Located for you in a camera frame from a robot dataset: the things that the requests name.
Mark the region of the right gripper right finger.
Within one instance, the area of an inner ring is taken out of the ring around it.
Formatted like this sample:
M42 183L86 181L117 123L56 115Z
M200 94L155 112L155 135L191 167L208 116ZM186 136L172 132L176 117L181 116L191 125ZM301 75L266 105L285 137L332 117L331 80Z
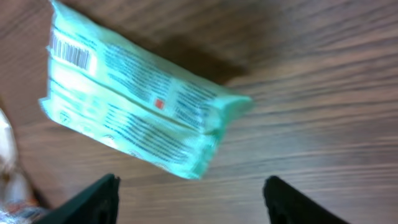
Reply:
M266 179L262 194L271 224L348 224L278 176Z

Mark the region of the brown snack bag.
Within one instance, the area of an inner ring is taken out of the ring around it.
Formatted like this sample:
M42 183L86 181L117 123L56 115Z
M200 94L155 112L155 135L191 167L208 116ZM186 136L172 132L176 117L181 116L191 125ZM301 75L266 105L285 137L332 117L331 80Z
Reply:
M47 210L40 206L18 163L12 126L1 112L1 223L32 224Z

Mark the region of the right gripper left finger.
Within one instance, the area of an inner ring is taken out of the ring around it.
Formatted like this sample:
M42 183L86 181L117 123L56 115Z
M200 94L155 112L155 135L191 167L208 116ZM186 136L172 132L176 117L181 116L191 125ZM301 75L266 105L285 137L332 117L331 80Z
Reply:
M106 174L35 224L116 224L121 179Z

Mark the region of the teal snack packet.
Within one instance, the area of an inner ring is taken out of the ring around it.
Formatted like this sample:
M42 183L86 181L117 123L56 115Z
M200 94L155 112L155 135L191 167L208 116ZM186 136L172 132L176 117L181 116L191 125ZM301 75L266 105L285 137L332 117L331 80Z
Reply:
M206 172L253 101L52 1L47 96L54 122L184 179Z

